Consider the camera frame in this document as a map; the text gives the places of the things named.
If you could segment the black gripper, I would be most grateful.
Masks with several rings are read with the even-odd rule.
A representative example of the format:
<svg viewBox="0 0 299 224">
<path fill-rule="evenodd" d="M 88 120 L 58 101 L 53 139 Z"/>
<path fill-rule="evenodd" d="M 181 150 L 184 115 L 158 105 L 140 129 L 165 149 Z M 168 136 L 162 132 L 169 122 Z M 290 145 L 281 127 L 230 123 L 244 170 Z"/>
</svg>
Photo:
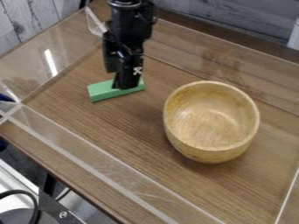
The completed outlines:
<svg viewBox="0 0 299 224">
<path fill-rule="evenodd" d="M 130 89 L 138 84 L 142 73 L 144 42 L 152 36 L 152 17 L 112 18 L 102 35 L 104 65 L 116 73 L 112 88 Z"/>
</svg>

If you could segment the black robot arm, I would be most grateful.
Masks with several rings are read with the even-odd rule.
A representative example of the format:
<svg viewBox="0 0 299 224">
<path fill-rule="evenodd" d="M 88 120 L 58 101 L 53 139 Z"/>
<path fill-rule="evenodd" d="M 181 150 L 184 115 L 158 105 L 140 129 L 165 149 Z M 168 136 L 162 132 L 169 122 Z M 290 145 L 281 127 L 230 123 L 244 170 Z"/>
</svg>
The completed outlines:
<svg viewBox="0 0 299 224">
<path fill-rule="evenodd" d="M 136 88 L 144 65 L 144 42 L 152 36 L 157 8 L 152 0 L 106 0 L 110 19 L 102 34 L 102 56 L 112 88 Z"/>
</svg>

